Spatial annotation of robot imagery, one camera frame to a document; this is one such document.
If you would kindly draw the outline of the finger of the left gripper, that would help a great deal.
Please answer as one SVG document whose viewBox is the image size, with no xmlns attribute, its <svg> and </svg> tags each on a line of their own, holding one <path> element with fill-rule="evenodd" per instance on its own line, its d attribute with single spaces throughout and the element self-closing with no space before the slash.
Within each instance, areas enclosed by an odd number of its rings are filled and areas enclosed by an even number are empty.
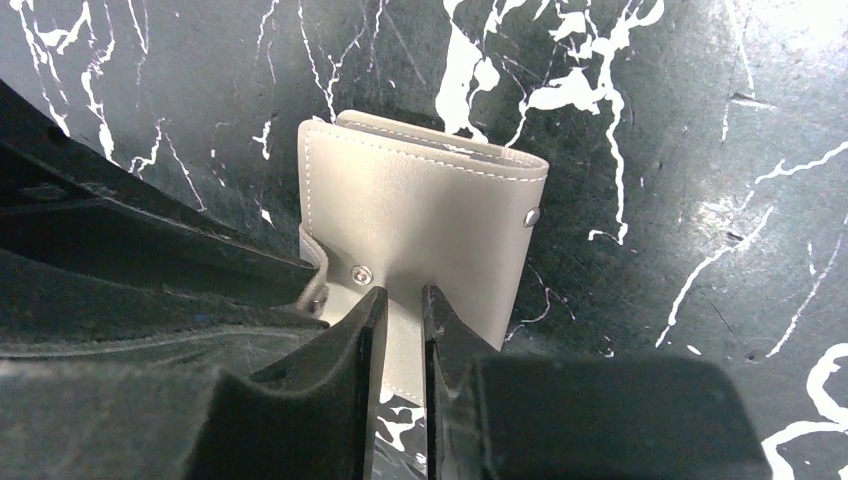
<svg viewBox="0 0 848 480">
<path fill-rule="evenodd" d="M 1 357 L 266 365 L 323 333 L 288 307 L 156 292 L 1 254 Z"/>
<path fill-rule="evenodd" d="M 1 246 L 136 288 L 313 308 L 318 270 L 217 223 L 1 88 Z"/>
</svg>

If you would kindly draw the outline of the silver metal card holder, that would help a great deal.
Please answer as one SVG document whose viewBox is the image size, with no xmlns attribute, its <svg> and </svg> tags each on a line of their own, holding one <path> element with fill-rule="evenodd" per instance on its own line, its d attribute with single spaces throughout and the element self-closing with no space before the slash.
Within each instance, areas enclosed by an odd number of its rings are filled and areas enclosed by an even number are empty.
<svg viewBox="0 0 848 480">
<path fill-rule="evenodd" d="M 422 290 L 503 345 L 548 163 L 535 155 L 355 110 L 298 129 L 303 294 L 336 323 L 372 287 L 387 291 L 385 390 L 424 401 Z"/>
</svg>

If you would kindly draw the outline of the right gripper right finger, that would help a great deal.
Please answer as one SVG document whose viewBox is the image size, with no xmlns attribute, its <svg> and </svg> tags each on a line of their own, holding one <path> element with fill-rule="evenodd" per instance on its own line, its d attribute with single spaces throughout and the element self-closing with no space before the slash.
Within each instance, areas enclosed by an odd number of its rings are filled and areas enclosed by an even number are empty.
<svg viewBox="0 0 848 480">
<path fill-rule="evenodd" d="M 422 292 L 431 479 L 768 479 L 717 366 L 497 352 L 442 291 Z"/>
</svg>

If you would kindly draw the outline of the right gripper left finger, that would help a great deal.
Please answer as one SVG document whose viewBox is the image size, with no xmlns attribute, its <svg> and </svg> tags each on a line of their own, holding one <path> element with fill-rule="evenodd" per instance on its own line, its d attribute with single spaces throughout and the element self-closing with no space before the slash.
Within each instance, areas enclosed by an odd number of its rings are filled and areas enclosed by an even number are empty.
<svg viewBox="0 0 848 480">
<path fill-rule="evenodd" d="M 226 368 L 1 365 L 5 479 L 367 479 L 388 298 L 242 376 Z"/>
</svg>

